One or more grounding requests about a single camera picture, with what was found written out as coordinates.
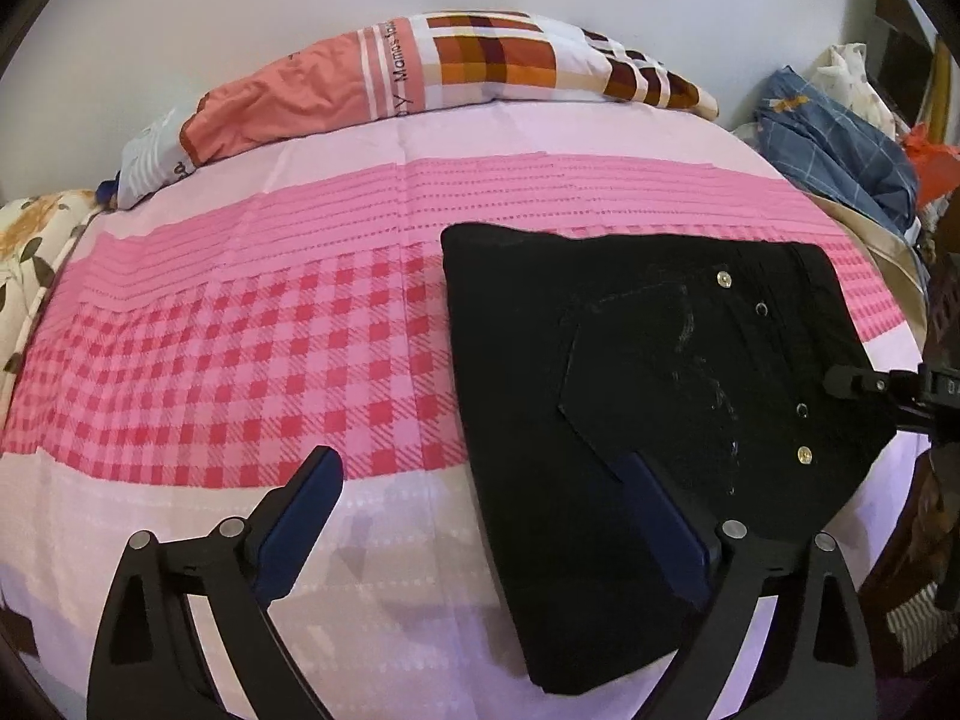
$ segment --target beige cloth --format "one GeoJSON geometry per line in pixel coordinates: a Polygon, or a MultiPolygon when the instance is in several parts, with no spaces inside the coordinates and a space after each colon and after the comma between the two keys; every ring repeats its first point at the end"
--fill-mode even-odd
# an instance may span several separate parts
{"type": "Polygon", "coordinates": [[[916,261],[906,241],[846,205],[817,194],[805,194],[829,218],[843,227],[854,244],[877,266],[883,283],[904,312],[917,347],[923,351],[926,340],[926,298],[923,296],[923,284],[916,261]]]}

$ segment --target cream floral pillow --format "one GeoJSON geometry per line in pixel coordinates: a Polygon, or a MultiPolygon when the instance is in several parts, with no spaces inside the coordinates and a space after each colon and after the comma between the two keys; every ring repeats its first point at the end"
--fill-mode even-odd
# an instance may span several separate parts
{"type": "Polygon", "coordinates": [[[56,272],[99,210],[92,191],[61,191],[0,208],[0,427],[56,272]]]}

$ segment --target folded black pants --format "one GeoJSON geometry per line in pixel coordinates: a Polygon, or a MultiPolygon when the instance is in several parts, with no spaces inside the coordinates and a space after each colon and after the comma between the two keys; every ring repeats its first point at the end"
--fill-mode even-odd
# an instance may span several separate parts
{"type": "Polygon", "coordinates": [[[893,437],[829,397],[870,367],[813,245],[443,231],[470,468],[530,678],[580,693],[675,649],[690,613],[602,458],[655,458],[720,520],[808,538],[893,437]]]}

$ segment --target bedsheet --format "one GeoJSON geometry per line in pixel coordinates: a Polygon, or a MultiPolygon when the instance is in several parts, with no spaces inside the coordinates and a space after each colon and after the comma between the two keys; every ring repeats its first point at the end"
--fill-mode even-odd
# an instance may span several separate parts
{"type": "MultiPolygon", "coordinates": [[[[314,445],[349,480],[271,615],[349,718],[629,718],[668,659],[577,697],[525,675],[456,415],[440,230],[804,241],[833,261],[875,367],[920,353],[846,233],[750,148],[640,105],[492,103],[264,146],[78,243],[28,351],[0,459],[0,591],[85,692],[124,542],[248,512],[314,445]]],[[[863,580],[923,440],[897,435],[829,531],[863,580]]],[[[773,602],[714,709],[739,706],[773,602]]],[[[227,706],[242,691],[196,608],[227,706]]]]}

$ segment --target white wall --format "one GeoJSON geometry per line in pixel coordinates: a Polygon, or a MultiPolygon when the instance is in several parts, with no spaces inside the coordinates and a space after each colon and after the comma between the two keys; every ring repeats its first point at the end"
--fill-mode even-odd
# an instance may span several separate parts
{"type": "Polygon", "coordinates": [[[458,7],[606,32],[709,88],[730,124],[777,67],[862,37],[872,0],[52,0],[0,79],[0,199],[112,177],[173,103],[319,38],[458,7]]]}

